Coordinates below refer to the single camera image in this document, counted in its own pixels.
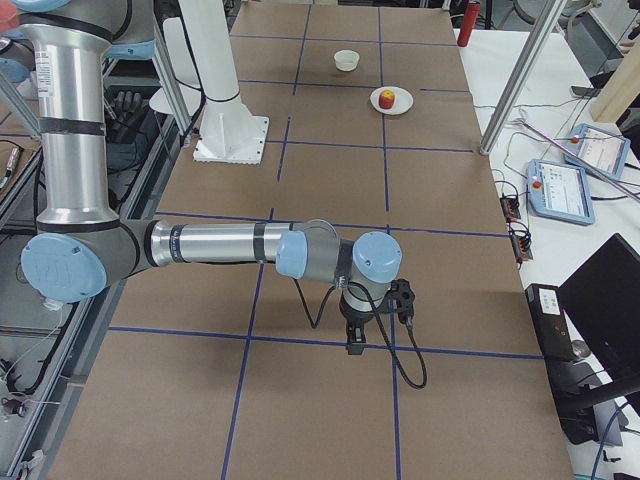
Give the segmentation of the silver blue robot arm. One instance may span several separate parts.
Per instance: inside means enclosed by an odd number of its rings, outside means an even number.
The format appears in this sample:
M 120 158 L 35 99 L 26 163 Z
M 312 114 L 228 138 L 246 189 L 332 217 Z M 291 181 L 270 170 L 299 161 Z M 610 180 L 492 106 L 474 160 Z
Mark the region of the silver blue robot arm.
M 171 225 L 127 221 L 108 199 L 103 60 L 151 58 L 150 1 L 6 1 L 1 22 L 32 43 L 45 166 L 46 207 L 21 254 L 43 296 L 75 303 L 138 272 L 169 264 L 271 263 L 281 275 L 328 284 L 341 294 L 347 350 L 360 353 L 364 326 L 412 315 L 398 279 L 397 241 L 369 232 L 342 239 L 323 220 L 304 223 Z

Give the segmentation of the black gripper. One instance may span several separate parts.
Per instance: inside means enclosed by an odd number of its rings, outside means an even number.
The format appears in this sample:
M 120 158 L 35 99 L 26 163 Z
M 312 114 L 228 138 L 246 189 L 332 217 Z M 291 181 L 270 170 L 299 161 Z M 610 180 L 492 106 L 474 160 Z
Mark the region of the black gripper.
M 339 309 L 346 320 L 346 350 L 348 354 L 361 355 L 366 345 L 364 326 L 374 318 L 372 310 L 360 311 L 350 306 L 342 297 Z

